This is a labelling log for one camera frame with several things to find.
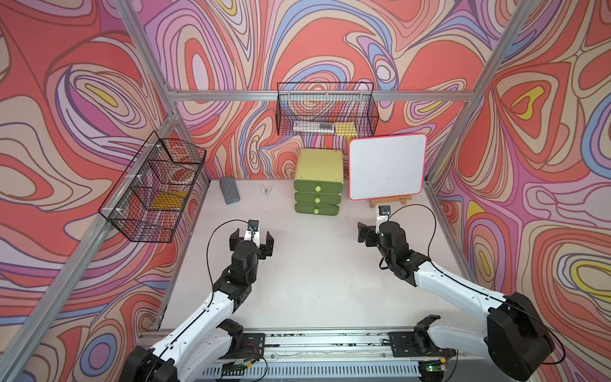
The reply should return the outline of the green top drawer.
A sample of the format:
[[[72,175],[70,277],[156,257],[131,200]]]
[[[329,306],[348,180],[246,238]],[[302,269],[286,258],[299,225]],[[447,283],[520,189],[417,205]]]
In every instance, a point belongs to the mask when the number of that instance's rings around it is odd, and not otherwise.
[[[344,184],[342,181],[295,179],[294,189],[300,193],[341,194]]]

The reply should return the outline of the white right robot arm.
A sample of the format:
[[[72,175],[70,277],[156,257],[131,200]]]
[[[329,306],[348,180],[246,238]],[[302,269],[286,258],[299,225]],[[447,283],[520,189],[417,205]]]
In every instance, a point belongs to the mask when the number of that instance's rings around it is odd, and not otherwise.
[[[380,252],[383,268],[475,319],[476,326],[468,328],[442,324],[438,315],[423,318],[414,328],[415,346],[421,353],[464,351],[489,359],[514,380],[526,381],[554,352],[552,335],[527,296],[491,291],[444,270],[411,249],[396,222],[359,223],[357,230],[359,242]]]

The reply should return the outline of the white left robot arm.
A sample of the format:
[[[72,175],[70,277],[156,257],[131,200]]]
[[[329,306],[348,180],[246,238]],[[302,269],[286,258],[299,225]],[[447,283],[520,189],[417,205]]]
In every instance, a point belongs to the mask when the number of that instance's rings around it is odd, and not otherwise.
[[[194,381],[226,355],[239,355],[243,326],[231,319],[251,294],[259,261],[272,256],[274,238],[260,240],[259,222],[250,220],[243,236],[229,238],[232,259],[211,294],[177,329],[149,349],[136,347],[127,357],[121,381]]]

